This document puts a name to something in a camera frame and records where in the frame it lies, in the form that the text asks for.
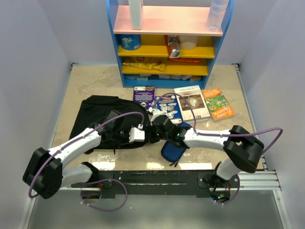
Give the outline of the black backpack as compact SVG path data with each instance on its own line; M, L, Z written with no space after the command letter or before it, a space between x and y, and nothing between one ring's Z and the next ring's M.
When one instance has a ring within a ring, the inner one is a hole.
M95 149L134 149L144 146L149 142L150 134L150 120L149 116L142 106L138 103L130 100L124 100L117 96L102 96L92 95L89 98L82 101L80 109L78 111L76 120L74 122L69 139L74 138L87 127L94 128L113 117L128 113L128 112L140 112L144 115L143 130L145 131L144 142L133 142L129 145L123 146L110 146L107 144L107 130L126 130L130 131L132 127L137 127L141 121L142 116L139 114L127 115L123 118L117 119L110 124L107 124L102 129L101 143L95 147Z

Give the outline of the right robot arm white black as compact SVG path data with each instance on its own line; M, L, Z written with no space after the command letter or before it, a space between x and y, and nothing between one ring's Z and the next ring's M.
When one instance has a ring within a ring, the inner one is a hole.
M223 131L198 130L174 125L166 115L152 118L157 136L178 148L208 148L223 151L228 158L212 176L213 184L224 187L239 172L254 173L263 154L264 144L243 127L234 125Z

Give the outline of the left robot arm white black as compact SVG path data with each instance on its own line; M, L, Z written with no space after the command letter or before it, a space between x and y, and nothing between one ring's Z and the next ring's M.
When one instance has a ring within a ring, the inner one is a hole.
M48 199L64 186L84 183L88 187L98 184L101 175L99 170L88 162L76 167L66 166L81 154L100 145L102 138L110 132L105 126L86 128L71 140L50 148L36 149L26 167L22 180L29 185L28 196L41 196Z

